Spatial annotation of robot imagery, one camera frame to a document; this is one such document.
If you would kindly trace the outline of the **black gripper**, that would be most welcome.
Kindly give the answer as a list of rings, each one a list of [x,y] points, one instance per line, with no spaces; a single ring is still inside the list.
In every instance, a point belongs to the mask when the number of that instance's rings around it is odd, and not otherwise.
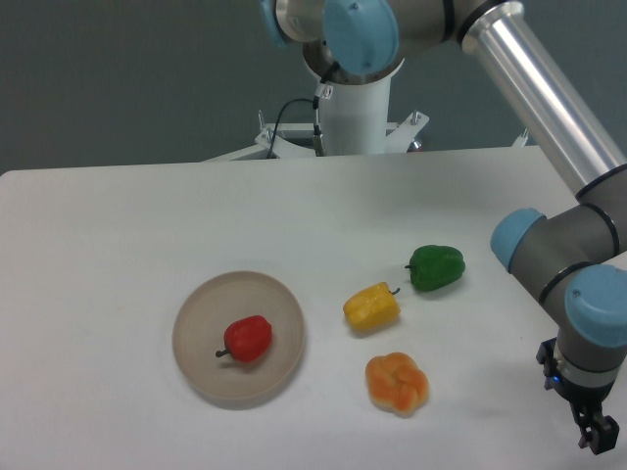
[[[556,338],[542,342],[536,354],[545,376],[544,387],[554,390],[571,405],[580,430],[580,448],[601,454],[616,446],[618,423],[603,414],[603,402],[616,381],[616,369],[589,371],[570,362],[560,351]]]

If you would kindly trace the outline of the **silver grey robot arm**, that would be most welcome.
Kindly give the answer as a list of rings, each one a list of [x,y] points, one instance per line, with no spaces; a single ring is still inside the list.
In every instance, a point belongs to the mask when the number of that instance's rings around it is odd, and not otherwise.
[[[523,209],[504,218],[491,249],[557,324],[539,347],[545,386],[568,401],[580,447],[615,447],[603,413],[626,356],[626,159],[524,20],[518,1],[264,1],[278,46],[303,47],[318,77],[318,155],[402,152],[387,128],[389,81],[404,59],[454,41],[475,57],[576,199],[555,217]]]

